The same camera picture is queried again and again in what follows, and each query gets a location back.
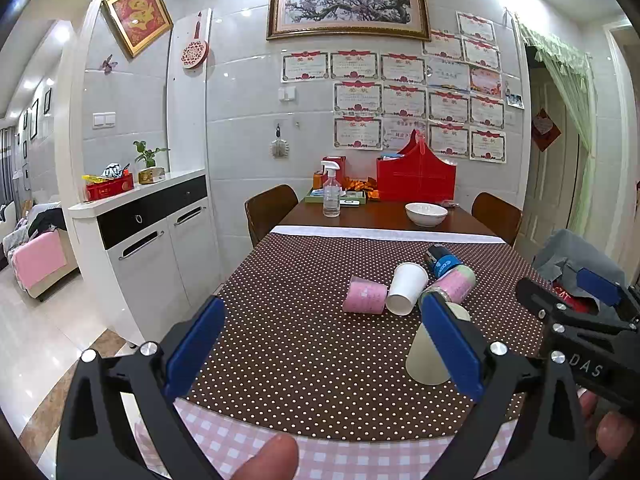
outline green lace curtain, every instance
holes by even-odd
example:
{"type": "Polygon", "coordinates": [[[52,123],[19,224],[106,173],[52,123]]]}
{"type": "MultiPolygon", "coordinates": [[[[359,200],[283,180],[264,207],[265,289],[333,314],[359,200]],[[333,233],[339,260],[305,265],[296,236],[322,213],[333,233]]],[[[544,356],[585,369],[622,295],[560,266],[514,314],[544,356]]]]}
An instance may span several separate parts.
{"type": "Polygon", "coordinates": [[[591,106],[595,101],[595,92],[589,58],[584,52],[563,43],[556,36],[540,34],[524,25],[517,16],[514,18],[525,44],[538,50],[536,60],[544,62],[551,74],[578,130],[580,142],[588,154],[580,196],[569,224],[571,231],[583,235],[589,217],[595,174],[596,127],[591,106]]]}

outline cabinet door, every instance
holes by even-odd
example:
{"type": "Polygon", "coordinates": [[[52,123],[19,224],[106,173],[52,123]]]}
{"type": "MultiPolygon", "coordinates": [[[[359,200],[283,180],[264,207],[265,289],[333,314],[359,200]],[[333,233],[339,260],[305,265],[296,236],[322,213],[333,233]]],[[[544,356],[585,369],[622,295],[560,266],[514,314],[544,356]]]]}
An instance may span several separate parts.
{"type": "Polygon", "coordinates": [[[167,217],[184,290],[199,308],[220,284],[220,257],[209,214],[209,200],[194,202],[167,217]]]}
{"type": "Polygon", "coordinates": [[[190,310],[166,218],[107,252],[140,332],[159,342],[190,310]]]}

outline gold picture frame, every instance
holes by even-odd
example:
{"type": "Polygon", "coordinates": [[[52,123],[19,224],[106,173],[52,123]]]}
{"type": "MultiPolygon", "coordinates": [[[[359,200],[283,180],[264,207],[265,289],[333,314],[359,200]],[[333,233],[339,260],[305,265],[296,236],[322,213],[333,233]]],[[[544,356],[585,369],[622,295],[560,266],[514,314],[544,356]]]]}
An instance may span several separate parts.
{"type": "Polygon", "coordinates": [[[102,8],[131,58],[174,26],[164,0],[103,0],[102,8]]]}
{"type": "Polygon", "coordinates": [[[360,0],[350,7],[341,0],[270,0],[267,40],[316,34],[373,34],[431,41],[427,1],[360,0]],[[396,8],[389,9],[389,3],[395,3],[396,8]]]}

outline cabinet handle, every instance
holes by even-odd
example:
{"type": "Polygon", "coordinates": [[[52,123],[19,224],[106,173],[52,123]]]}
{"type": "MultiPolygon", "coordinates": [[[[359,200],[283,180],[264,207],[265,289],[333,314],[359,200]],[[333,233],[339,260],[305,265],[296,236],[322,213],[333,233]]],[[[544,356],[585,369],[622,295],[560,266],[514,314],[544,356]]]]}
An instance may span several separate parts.
{"type": "Polygon", "coordinates": [[[164,231],[160,231],[157,237],[152,238],[148,242],[145,242],[144,244],[140,245],[140,247],[138,247],[137,249],[131,251],[129,254],[127,254],[127,256],[120,256],[120,257],[118,257],[118,259],[119,260],[126,260],[130,256],[133,256],[134,254],[136,254],[140,249],[142,249],[142,248],[148,246],[149,244],[155,242],[156,240],[158,240],[158,238],[161,237],[163,234],[164,234],[164,231]]]}
{"type": "Polygon", "coordinates": [[[194,216],[198,216],[200,213],[202,213],[202,210],[206,208],[207,208],[206,206],[201,206],[200,209],[198,209],[197,211],[194,211],[192,214],[190,214],[186,218],[183,218],[180,221],[174,222],[174,226],[184,224],[187,220],[191,220],[194,216]]]}

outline pink checkered tablecloth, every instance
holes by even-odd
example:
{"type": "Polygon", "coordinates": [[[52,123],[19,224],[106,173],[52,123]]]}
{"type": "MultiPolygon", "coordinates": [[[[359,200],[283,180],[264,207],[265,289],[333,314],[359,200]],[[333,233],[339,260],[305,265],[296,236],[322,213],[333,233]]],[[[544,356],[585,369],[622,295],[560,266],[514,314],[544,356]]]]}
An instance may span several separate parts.
{"type": "MultiPolygon", "coordinates": [[[[194,440],[223,476],[231,475],[278,432],[211,412],[183,399],[174,406],[194,440]]],[[[502,425],[478,476],[495,469],[516,421],[502,425]]],[[[136,441],[150,469],[167,476],[142,421],[136,441]]],[[[404,442],[340,442],[293,435],[300,447],[298,480],[422,480],[452,437],[404,442]]]]}

